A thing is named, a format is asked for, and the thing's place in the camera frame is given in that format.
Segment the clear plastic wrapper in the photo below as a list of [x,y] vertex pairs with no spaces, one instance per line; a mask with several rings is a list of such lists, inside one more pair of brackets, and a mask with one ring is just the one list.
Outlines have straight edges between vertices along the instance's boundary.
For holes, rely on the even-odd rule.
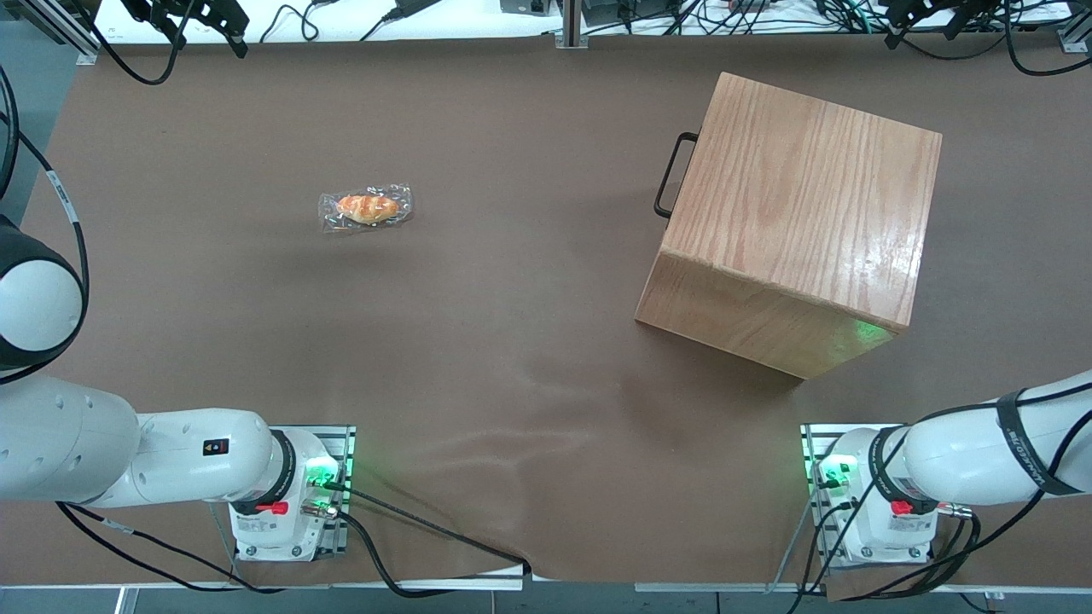
[[400,226],[413,217],[410,186],[368,186],[364,190],[322,194],[319,220],[323,233],[351,235]]

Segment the wooden box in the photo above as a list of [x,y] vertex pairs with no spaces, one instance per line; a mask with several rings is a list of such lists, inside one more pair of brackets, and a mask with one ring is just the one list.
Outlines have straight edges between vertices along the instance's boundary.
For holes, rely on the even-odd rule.
[[890,341],[939,155],[935,132],[722,74],[637,319],[802,378]]

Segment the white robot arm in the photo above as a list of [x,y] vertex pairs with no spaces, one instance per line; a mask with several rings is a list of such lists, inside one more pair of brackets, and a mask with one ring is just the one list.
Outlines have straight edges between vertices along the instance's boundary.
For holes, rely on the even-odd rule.
[[37,375],[86,307],[86,279],[0,216],[0,499],[226,501],[240,558],[310,560],[324,522],[313,513],[331,499],[321,485],[340,474],[322,442],[241,410],[138,414],[115,394]]
[[838,512],[850,564],[922,563],[938,506],[1000,505],[1092,491],[1092,370],[977,405],[926,416],[912,426],[850,430],[814,465],[820,496]]
[[232,504],[244,560],[311,560],[340,468],[319,439],[258,414],[138,414],[124,399],[32,375],[0,387],[0,499],[96,508]]

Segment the floor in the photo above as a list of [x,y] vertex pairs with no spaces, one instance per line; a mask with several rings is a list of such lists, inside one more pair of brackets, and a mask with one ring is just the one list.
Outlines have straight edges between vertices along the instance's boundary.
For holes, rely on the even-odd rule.
[[[58,46],[25,22],[0,21],[0,63],[9,72],[19,96],[24,132],[40,147],[48,144],[61,104],[75,74],[75,52]],[[37,168],[31,156],[21,156],[9,196],[0,213],[21,217],[34,187]],[[0,590],[0,612],[114,612],[117,589],[7,589]],[[973,595],[984,605],[982,595]],[[460,592],[429,600],[410,601],[371,589],[293,590],[277,595],[245,592],[190,593],[181,589],[143,590],[136,601],[139,614],[281,614],[313,610],[329,612],[497,613],[582,612],[596,614],[663,612],[687,614],[776,614],[792,604],[792,595],[757,593],[638,593],[632,585],[581,585],[575,582],[526,582],[521,592]],[[1009,594],[1002,603],[1012,614],[1089,611],[1089,598],[1080,595]],[[799,614],[854,612],[869,614],[917,614],[973,612],[954,594],[929,594],[890,602],[831,604],[809,598]]]
[[[116,589],[37,589],[0,591],[0,612],[114,612]],[[971,595],[980,606],[982,595]],[[464,591],[425,600],[405,600],[373,589],[294,590],[276,595],[245,592],[229,594],[189,593],[181,589],[143,590],[135,614],[297,614],[299,612],[383,612],[390,614],[779,614],[792,605],[788,594],[757,593],[638,593],[632,585],[582,585],[577,582],[526,582],[520,592]],[[1088,598],[1080,595],[1009,594],[1000,602],[1008,614],[1077,614],[1088,612]],[[805,600],[797,614],[933,614],[970,613],[956,594],[935,593],[913,599],[828,603],[822,598]]]

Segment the white table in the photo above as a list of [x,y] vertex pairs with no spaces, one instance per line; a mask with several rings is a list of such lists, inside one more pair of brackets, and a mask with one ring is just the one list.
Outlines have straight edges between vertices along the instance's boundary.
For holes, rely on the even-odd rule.
[[[869,1],[863,0],[863,7],[869,7]],[[248,44],[258,43],[259,36],[269,27],[273,15],[282,3],[280,0],[239,0],[239,4],[250,16],[250,25],[246,35]],[[302,12],[309,0],[288,0],[284,3]],[[320,33],[316,43],[357,40],[393,7],[393,0],[340,0],[319,7],[312,10],[309,15],[309,20],[319,28]],[[550,7],[548,15],[536,16],[502,13],[498,0],[441,0],[438,4],[411,17],[384,24],[368,37],[368,40],[538,36],[544,32],[561,28],[560,12],[553,3]],[[880,14],[886,10],[878,4],[871,5],[871,8]],[[709,19],[720,21],[729,13],[731,11],[723,2],[710,0]],[[1065,3],[1047,4],[1026,11],[1020,17],[1019,23],[1031,25],[1052,22],[1066,19],[1070,14],[1068,5]],[[728,34],[734,24],[746,20],[735,31],[736,34],[743,34],[753,15],[755,13],[750,12],[732,17],[716,35]],[[947,24],[950,19],[951,11],[941,11],[924,20],[918,28],[940,27]],[[814,23],[786,23],[785,20]],[[633,34],[660,35],[672,24],[672,17],[664,17],[634,22],[632,24]],[[816,10],[814,0],[781,0],[762,11],[758,23],[751,27],[751,32],[756,34],[787,34],[840,31],[838,25],[821,23],[826,21]],[[107,40],[112,44],[168,44],[165,36],[146,23],[133,21],[121,4],[121,0],[104,0],[98,15],[95,17],[95,24],[106,35]],[[266,43],[301,43],[304,39],[300,35],[299,24],[298,16],[287,10],[283,11],[277,26],[266,37]],[[621,25],[598,28],[584,24],[582,32],[594,36],[625,34],[626,29]],[[684,23],[682,34],[700,36],[705,33],[701,28],[699,20],[691,15]],[[186,39],[199,45],[225,44],[224,38],[218,33],[195,22],[186,27]]]

